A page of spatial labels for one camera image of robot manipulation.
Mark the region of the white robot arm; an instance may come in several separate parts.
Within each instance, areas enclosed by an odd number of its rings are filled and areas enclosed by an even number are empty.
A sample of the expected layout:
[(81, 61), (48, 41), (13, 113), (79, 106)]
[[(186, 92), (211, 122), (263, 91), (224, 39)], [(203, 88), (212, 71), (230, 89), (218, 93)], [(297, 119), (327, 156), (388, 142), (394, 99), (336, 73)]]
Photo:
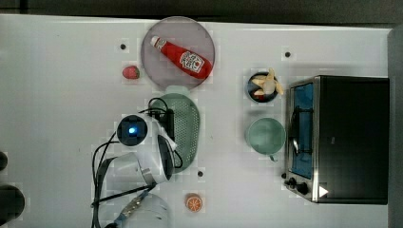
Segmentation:
[(169, 181), (175, 169), (174, 112), (148, 108), (124, 116), (92, 156), (94, 184), (91, 228), (101, 228), (102, 203)]

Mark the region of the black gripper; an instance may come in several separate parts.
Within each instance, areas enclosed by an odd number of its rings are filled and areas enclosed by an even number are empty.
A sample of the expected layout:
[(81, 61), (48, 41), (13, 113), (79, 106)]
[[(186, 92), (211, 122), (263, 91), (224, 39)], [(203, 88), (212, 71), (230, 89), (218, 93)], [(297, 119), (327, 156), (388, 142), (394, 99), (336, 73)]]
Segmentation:
[(155, 111), (153, 117), (165, 129), (167, 135), (175, 140), (174, 111), (172, 109), (167, 109), (165, 112)]

